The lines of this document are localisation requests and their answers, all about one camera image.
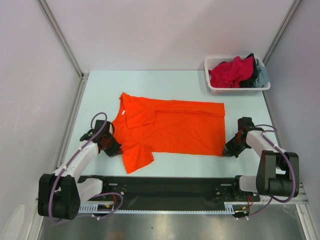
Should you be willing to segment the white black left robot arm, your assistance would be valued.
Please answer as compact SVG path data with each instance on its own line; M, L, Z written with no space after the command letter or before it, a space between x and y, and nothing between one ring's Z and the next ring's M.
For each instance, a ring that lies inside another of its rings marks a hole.
M38 182L37 213L54 220L73 220L80 206L94 198L105 200L111 188L106 177L82 177L89 163L101 152L108 157L122 154L110 121L96 120L80 138L80 147L71 159L53 173L44 173Z

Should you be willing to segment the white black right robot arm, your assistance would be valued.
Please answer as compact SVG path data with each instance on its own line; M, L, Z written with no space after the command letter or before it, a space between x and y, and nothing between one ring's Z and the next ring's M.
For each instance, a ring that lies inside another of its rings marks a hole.
M230 194L237 201L250 192L287 203L299 194L299 156L274 143L267 133L277 130L273 126L265 130L264 126L255 125L250 117L237 120L237 133L225 144L222 156L237 158L244 150L252 149L260 160L256 175L235 177L236 185L230 188Z

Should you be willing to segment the orange t-shirt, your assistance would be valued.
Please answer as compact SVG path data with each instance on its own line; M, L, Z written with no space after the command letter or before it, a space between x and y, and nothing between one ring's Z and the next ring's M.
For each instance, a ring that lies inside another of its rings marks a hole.
M122 93L113 120L124 168L131 174L154 161L154 153L222 156L225 105L162 100Z

